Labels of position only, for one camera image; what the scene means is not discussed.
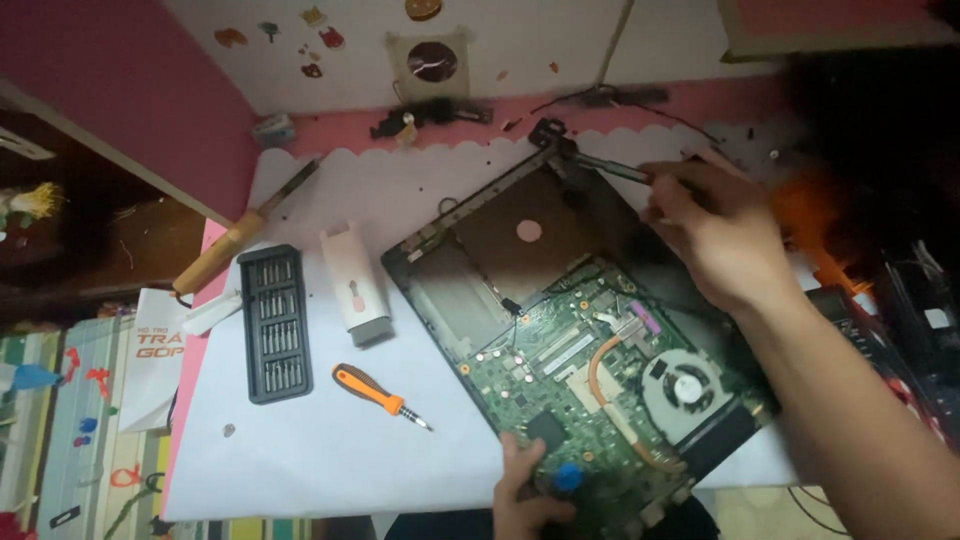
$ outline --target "screwdriver handle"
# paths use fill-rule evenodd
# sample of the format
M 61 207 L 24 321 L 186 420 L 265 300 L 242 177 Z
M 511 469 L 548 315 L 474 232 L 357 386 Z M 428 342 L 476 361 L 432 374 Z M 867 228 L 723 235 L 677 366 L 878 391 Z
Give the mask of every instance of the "screwdriver handle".
M 382 406 L 390 414 L 396 416 L 403 407 L 403 398 L 384 390 L 369 375 L 350 364 L 337 364 L 333 366 L 331 373 L 333 380 L 343 386 L 344 390 Z

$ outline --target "white wall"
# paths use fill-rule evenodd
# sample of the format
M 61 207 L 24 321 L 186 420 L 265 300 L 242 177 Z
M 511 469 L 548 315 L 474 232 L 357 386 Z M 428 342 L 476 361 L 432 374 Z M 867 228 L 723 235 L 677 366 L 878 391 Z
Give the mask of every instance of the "white wall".
M 592 83 L 616 25 L 620 0 L 445 0 L 426 22 L 407 17 L 401 0 L 316 2 L 346 39 L 342 51 L 324 47 L 316 28 L 300 19 L 303 0 L 164 0 L 181 24 L 234 81 L 256 112 L 317 112 L 394 105 L 387 32 L 431 36 L 458 25 L 470 30 L 471 95 L 534 94 Z M 256 28 L 274 22 L 270 43 Z M 227 49 L 214 31 L 233 27 L 249 44 Z M 300 67 L 303 44 L 321 54 L 324 76 Z M 713 0 L 636 0 L 608 75 L 613 84 L 707 79 L 769 72 L 765 64 L 724 65 L 726 34 Z M 555 61 L 560 72 L 548 67 Z M 496 75 L 508 70 L 502 82 Z

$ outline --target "cooling fan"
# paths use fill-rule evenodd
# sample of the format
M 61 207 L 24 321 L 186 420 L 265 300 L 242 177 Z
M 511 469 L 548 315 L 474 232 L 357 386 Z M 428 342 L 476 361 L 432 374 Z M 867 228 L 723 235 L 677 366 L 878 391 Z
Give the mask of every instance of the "cooling fan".
M 671 444 L 684 440 L 732 397 L 709 362 L 683 349 L 657 356 L 643 370 L 643 401 Z

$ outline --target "hand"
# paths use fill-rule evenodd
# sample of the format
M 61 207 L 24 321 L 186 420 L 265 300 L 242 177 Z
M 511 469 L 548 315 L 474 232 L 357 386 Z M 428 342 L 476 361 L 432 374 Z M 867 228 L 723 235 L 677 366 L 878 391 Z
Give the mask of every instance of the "hand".
M 712 304 L 736 317 L 803 297 L 760 185 L 689 161 L 647 163 L 640 171 L 654 177 L 640 219 L 677 251 Z M 703 190 L 714 213 L 697 205 L 678 179 Z
M 535 540 L 546 522 L 569 523 L 577 509 L 552 497 L 539 496 L 520 502 L 524 487 L 546 446 L 537 439 L 524 450 L 512 433 L 500 433 L 503 444 L 503 478 L 493 488 L 493 536 L 497 540 Z

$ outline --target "laptop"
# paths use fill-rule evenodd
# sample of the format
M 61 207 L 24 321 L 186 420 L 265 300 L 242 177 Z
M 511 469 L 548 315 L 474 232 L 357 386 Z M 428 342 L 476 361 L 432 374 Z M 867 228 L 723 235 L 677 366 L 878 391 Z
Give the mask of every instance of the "laptop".
M 382 262 L 491 429 L 544 440 L 534 484 L 577 535 L 639 536 L 778 410 L 675 254 L 554 148 Z

